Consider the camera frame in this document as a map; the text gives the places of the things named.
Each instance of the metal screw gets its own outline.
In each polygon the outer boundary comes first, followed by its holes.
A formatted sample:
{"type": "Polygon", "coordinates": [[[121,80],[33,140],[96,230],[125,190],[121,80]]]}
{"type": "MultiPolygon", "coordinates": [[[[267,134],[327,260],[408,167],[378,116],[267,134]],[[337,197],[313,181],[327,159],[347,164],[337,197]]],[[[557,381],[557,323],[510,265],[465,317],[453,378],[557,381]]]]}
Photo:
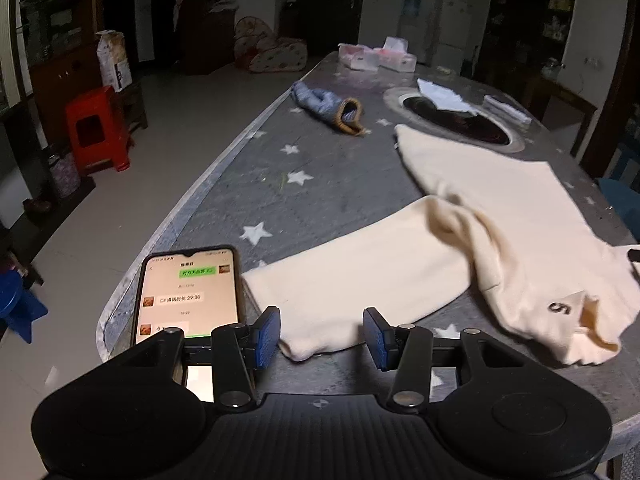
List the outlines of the metal screw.
{"type": "Polygon", "coordinates": [[[396,404],[404,406],[406,408],[413,408],[414,406],[420,406],[424,402],[423,394],[414,392],[411,390],[404,390],[394,394],[393,400],[396,404]]]}
{"type": "Polygon", "coordinates": [[[238,390],[231,390],[220,395],[220,403],[224,404],[228,408],[242,408],[251,402],[251,397],[244,392],[238,390]]]}

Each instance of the blue chair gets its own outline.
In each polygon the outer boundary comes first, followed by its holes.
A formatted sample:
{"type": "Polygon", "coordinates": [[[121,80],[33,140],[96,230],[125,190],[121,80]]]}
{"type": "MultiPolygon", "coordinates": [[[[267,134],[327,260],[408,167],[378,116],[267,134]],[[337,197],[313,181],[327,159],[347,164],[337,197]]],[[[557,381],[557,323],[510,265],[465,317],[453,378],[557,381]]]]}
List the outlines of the blue chair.
{"type": "Polygon", "coordinates": [[[600,191],[636,241],[640,240],[640,193],[613,178],[597,178],[600,191]]]}
{"type": "Polygon", "coordinates": [[[0,274],[0,317],[27,343],[31,344],[31,322],[47,312],[47,307],[24,290],[17,270],[0,274]]]}

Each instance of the ribbed black surface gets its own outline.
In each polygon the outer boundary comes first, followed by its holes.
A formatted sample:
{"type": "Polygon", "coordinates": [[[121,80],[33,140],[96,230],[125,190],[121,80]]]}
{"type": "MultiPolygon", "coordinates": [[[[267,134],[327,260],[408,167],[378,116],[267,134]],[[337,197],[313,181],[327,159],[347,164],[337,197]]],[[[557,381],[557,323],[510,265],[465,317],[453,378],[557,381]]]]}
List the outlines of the ribbed black surface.
{"type": "Polygon", "coordinates": [[[271,394],[253,412],[223,415],[198,450],[157,478],[461,480],[486,478],[443,452],[418,416],[373,396],[271,394]]]}

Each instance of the tiled floor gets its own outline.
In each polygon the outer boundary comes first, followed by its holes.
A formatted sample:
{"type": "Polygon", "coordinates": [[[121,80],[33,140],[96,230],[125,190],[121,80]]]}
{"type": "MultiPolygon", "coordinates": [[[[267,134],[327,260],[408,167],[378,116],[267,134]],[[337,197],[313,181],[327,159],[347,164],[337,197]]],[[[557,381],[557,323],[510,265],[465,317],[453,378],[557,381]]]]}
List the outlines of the tiled floor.
{"type": "Polygon", "coordinates": [[[149,127],[134,134],[131,167],[94,174],[96,189],[38,254],[49,314],[27,345],[0,343],[0,477],[41,478],[33,410],[50,392],[100,364],[95,327],[109,296],[158,224],[202,171],[299,73],[148,75],[149,127]]]}

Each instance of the white refrigerator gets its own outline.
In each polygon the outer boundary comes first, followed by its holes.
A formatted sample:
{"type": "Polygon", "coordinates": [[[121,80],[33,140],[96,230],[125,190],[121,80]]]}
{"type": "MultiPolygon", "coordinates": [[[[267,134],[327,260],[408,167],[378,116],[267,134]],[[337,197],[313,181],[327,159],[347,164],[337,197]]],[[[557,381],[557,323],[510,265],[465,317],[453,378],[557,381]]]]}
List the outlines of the white refrigerator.
{"type": "Polygon", "coordinates": [[[425,62],[460,74],[471,28],[471,13],[463,0],[436,0],[426,31],[425,62]]]}

